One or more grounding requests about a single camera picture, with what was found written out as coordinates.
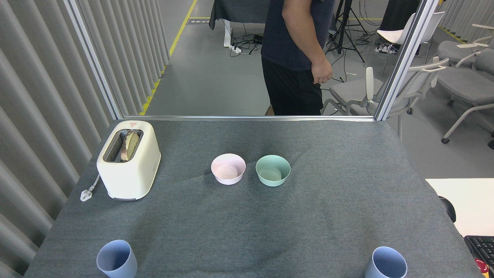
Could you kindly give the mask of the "person's hand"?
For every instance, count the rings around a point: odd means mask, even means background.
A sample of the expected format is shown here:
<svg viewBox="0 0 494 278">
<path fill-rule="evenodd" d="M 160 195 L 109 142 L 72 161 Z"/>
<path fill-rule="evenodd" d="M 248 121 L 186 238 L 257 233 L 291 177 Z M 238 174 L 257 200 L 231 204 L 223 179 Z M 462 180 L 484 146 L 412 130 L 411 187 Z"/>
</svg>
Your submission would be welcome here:
<svg viewBox="0 0 494 278">
<path fill-rule="evenodd" d="M 332 78 L 332 66 L 327 59 L 312 62 L 313 84 L 324 84 Z"/>
</svg>

